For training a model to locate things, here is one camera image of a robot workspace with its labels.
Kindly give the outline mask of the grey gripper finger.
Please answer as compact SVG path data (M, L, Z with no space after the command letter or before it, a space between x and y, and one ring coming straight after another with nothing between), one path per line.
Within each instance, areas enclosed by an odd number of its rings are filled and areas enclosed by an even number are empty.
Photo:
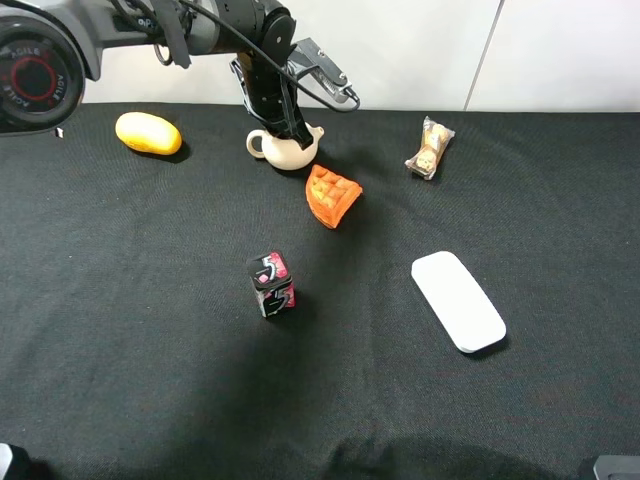
M358 103L358 95L347 75L314 40L297 42L297 80L310 76L338 104Z

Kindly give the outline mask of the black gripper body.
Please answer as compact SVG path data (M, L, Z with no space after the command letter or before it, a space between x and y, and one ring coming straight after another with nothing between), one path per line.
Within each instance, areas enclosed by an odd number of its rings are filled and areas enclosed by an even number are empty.
M276 131L283 106L298 106L297 44L289 38L249 39L234 43L231 68L248 112L266 130Z

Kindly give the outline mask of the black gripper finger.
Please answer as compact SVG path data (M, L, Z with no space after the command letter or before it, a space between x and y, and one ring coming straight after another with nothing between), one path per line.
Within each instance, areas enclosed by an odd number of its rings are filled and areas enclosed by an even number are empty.
M278 122L276 136L279 139L294 140L302 150L306 150L314 142L309 127L297 106L283 106L283 119Z

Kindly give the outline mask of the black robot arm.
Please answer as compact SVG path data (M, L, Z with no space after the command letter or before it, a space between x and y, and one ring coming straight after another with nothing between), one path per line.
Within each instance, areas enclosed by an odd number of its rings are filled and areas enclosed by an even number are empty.
M188 68L194 56L232 54L244 105L272 136L312 143L298 94L314 80L343 112L359 97L346 74L278 1L4 1L1 4L1 133L40 133L66 121L87 81L101 76L106 49L167 48L164 65Z

